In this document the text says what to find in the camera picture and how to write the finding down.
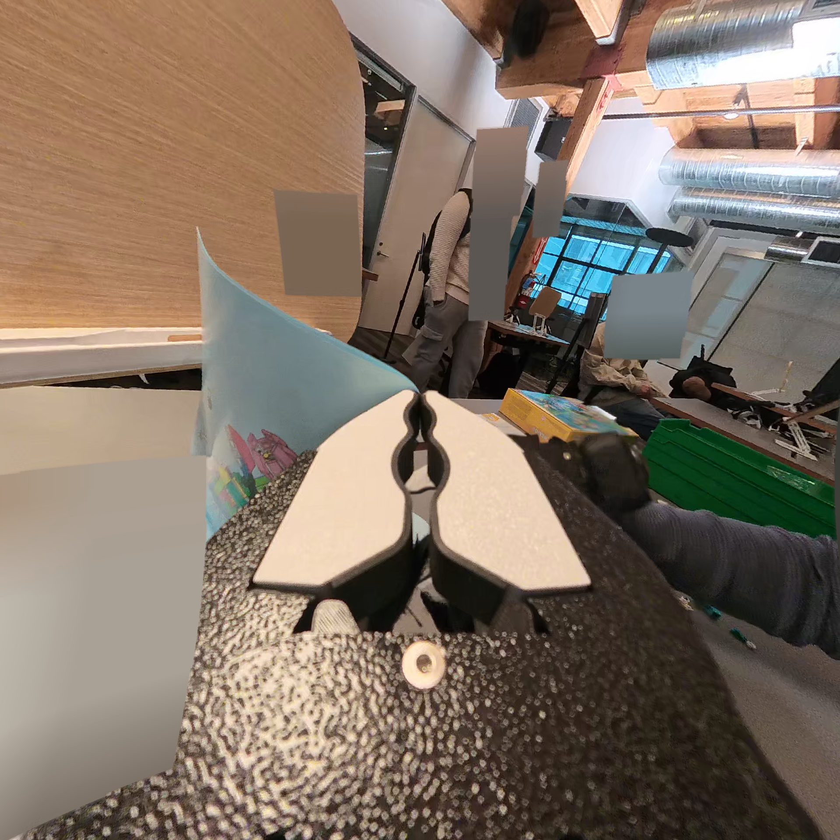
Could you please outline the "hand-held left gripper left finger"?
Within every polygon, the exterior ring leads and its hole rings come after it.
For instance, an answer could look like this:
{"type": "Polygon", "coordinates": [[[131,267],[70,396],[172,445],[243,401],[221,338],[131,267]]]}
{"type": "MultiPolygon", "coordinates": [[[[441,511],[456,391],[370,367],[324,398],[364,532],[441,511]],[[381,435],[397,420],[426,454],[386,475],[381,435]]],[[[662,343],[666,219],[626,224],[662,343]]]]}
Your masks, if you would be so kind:
{"type": "Polygon", "coordinates": [[[406,481],[416,392],[399,392],[319,447],[252,577],[255,589],[344,602],[356,618],[394,607],[414,575],[406,481]]]}

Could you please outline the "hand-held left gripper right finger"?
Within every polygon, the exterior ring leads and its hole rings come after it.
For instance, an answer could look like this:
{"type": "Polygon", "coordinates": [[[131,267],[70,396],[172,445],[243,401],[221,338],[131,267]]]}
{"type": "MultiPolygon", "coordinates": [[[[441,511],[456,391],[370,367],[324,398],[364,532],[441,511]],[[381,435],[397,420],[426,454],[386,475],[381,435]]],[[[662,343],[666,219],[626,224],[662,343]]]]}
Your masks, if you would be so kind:
{"type": "Polygon", "coordinates": [[[523,449],[479,414],[436,392],[420,402],[436,591],[490,625],[532,598],[586,592],[592,579],[523,449]]]}

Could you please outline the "light blue lego instruction booklet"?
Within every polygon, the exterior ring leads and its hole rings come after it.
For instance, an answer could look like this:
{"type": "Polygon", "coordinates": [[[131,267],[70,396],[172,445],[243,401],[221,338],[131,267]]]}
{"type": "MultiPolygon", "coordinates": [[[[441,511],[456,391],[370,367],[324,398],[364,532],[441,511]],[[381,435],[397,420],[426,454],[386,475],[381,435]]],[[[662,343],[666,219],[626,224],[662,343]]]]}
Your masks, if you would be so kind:
{"type": "Polygon", "coordinates": [[[192,453],[206,457],[210,540],[337,429],[417,387],[393,367],[308,326],[221,270],[196,230],[202,397],[192,453]]]}

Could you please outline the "person's right forearm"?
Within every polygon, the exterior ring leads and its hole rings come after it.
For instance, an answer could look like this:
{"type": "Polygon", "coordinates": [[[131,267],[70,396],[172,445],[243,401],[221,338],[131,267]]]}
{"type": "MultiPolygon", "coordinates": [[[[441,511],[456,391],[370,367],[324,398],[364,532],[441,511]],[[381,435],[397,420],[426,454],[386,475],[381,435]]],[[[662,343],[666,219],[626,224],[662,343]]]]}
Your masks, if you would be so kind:
{"type": "Polygon", "coordinates": [[[679,592],[839,659],[837,542],[650,502],[619,518],[679,592]]]}

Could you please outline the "yellow lego box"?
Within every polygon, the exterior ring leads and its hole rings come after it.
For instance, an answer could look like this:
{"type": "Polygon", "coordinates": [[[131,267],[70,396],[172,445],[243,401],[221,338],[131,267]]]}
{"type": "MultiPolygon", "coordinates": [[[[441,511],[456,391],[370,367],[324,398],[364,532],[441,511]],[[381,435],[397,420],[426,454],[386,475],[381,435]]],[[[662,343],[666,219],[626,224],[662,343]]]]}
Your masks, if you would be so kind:
{"type": "Polygon", "coordinates": [[[619,424],[613,415],[598,406],[541,392],[508,389],[498,413],[526,435],[542,442],[558,438],[570,443],[603,434],[637,437],[632,429],[619,424]]]}

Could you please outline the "person's right hand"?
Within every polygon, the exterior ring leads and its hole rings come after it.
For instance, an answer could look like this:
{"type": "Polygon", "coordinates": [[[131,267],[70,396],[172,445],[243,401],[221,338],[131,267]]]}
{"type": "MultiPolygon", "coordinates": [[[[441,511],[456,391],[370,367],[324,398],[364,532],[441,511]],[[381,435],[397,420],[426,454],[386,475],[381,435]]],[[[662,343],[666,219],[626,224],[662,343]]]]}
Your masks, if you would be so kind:
{"type": "Polygon", "coordinates": [[[589,498],[615,522],[650,501],[644,441],[622,434],[599,434],[579,442],[584,487],[589,498]]]}

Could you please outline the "black tripod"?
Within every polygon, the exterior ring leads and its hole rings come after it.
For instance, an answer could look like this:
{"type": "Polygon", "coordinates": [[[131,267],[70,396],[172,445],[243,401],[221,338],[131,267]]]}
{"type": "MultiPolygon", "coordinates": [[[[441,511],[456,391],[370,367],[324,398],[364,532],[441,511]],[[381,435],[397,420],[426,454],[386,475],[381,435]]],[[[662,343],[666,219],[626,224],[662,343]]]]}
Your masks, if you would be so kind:
{"type": "Polygon", "coordinates": [[[408,297],[408,292],[410,291],[411,285],[413,283],[414,275],[418,271],[422,275],[423,279],[426,280],[427,279],[427,235],[426,234],[422,234],[422,236],[421,236],[421,245],[418,248],[418,250],[417,250],[417,252],[414,256],[412,268],[409,271],[408,278],[407,278],[407,281],[406,281],[406,285],[405,285],[405,288],[404,288],[404,292],[402,294],[402,297],[400,299],[400,302],[399,302],[397,310],[396,310],[396,314],[395,314],[395,318],[394,318],[394,321],[393,321],[392,329],[389,333],[388,340],[385,344],[385,349],[384,349],[384,351],[382,353],[382,356],[381,356],[381,360],[383,362],[388,363],[388,364],[390,363],[389,362],[390,350],[391,350],[391,347],[392,347],[394,337],[396,335],[396,329],[397,329],[398,323],[401,319],[401,316],[403,314],[403,310],[404,310],[404,307],[405,307],[405,304],[406,304],[406,299],[408,297]]]}

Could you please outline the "stack of green plastic bins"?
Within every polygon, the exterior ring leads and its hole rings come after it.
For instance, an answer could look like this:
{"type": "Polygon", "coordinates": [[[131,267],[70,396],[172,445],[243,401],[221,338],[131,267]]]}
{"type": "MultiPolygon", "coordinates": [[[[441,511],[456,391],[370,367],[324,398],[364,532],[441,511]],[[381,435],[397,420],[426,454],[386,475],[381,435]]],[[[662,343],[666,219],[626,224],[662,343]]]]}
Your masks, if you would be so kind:
{"type": "Polygon", "coordinates": [[[644,456],[651,490],[680,508],[810,537],[837,535],[832,487],[710,429],[665,420],[644,456]]]}

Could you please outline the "black bag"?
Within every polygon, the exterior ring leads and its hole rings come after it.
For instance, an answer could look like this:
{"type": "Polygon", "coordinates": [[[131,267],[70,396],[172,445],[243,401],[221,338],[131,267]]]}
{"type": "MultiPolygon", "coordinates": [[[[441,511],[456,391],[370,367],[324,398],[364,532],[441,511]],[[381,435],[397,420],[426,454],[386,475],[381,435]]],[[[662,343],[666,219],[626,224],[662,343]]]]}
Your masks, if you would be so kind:
{"type": "Polygon", "coordinates": [[[677,371],[671,378],[668,396],[672,399],[695,399],[723,406],[730,401],[732,395],[715,388],[714,385],[736,389],[738,386],[731,373],[732,369],[695,357],[687,368],[677,371]]]}

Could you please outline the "round wooden table top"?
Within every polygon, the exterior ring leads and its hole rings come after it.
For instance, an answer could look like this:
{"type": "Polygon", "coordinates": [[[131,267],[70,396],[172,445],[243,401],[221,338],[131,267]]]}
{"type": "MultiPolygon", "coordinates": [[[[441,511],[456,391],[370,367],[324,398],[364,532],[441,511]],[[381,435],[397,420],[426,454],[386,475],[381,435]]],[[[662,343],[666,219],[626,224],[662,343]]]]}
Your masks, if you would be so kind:
{"type": "Polygon", "coordinates": [[[196,328],[196,231],[341,341],[355,297],[285,293],[274,191],[362,194],[364,100],[328,1],[1,2],[4,329],[196,328]]]}

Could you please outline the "silver ventilation duct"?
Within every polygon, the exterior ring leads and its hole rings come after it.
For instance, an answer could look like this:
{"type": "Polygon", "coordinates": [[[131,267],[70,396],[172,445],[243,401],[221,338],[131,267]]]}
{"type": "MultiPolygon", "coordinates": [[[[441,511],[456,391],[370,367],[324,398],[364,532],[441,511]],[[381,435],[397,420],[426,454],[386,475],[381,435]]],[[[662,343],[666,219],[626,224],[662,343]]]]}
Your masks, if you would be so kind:
{"type": "Polygon", "coordinates": [[[839,236],[839,200],[681,187],[668,215],[839,236]]]}
{"type": "Polygon", "coordinates": [[[669,186],[837,199],[838,150],[672,148],[658,168],[669,186]]]}
{"type": "Polygon", "coordinates": [[[647,45],[658,90],[838,77],[839,2],[695,2],[664,12],[647,45]]]}

